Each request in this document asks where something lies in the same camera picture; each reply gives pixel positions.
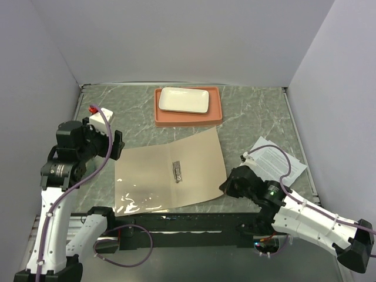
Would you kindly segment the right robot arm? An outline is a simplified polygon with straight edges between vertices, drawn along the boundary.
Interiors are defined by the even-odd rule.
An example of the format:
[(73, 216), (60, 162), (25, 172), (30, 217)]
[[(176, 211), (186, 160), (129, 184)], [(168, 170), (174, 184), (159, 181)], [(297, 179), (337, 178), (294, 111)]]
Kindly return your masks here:
[(248, 166), (234, 168), (219, 189), (231, 197), (250, 199), (260, 208), (241, 231), (257, 236), (288, 234), (327, 250), (346, 268), (365, 273), (374, 245), (370, 222), (330, 213), (277, 181), (262, 180)]

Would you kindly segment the white printed paper sheets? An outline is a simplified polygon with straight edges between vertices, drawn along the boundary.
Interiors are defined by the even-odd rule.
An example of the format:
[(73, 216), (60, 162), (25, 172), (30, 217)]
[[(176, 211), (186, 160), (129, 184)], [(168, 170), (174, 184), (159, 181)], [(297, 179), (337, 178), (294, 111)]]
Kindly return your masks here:
[[(292, 155), (286, 153), (291, 164), (290, 174), (283, 179), (283, 184), (290, 187), (306, 170), (307, 166)], [(288, 172), (288, 163), (285, 156), (276, 148), (265, 147), (250, 154), (256, 161), (255, 174), (265, 180), (279, 181), (280, 177)]]

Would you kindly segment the tan paper folder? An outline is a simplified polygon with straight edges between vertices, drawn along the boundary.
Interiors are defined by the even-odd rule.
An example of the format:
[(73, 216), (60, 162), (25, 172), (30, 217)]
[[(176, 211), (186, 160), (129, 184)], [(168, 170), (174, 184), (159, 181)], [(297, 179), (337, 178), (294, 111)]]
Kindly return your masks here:
[(223, 194), (226, 179), (214, 127), (168, 144), (125, 149), (115, 162), (115, 215), (207, 202)]

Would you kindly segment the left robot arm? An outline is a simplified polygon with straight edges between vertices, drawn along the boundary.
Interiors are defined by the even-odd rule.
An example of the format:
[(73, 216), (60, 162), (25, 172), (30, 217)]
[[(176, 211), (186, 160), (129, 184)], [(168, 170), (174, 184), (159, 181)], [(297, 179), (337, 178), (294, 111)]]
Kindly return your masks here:
[(104, 167), (100, 165), (87, 176), (87, 162), (96, 156), (105, 163), (120, 158), (122, 132), (111, 131), (111, 121), (109, 115), (96, 113), (58, 126), (57, 144), (41, 168), (42, 208), (35, 245), (25, 269), (14, 275), (14, 281), (81, 281), (83, 261), (92, 253), (96, 239), (115, 232), (112, 208), (92, 207), (73, 240), (66, 241), (79, 188)]

